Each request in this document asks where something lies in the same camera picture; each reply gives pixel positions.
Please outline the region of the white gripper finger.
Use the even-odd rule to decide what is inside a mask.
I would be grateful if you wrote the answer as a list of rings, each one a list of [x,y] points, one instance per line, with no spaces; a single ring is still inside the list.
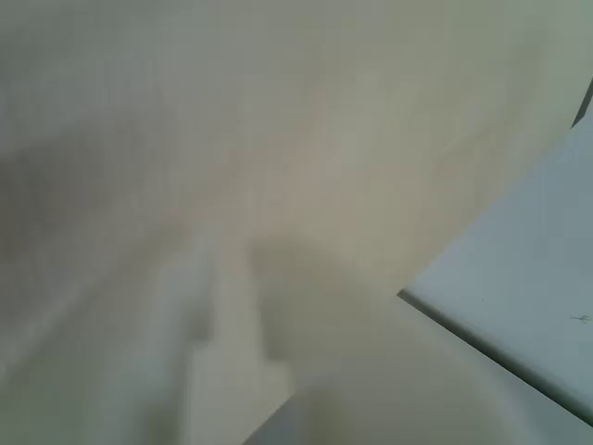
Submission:
[[[243,444],[290,396],[286,370],[265,356],[247,242],[177,224],[151,240],[158,301],[170,305],[158,443]]]

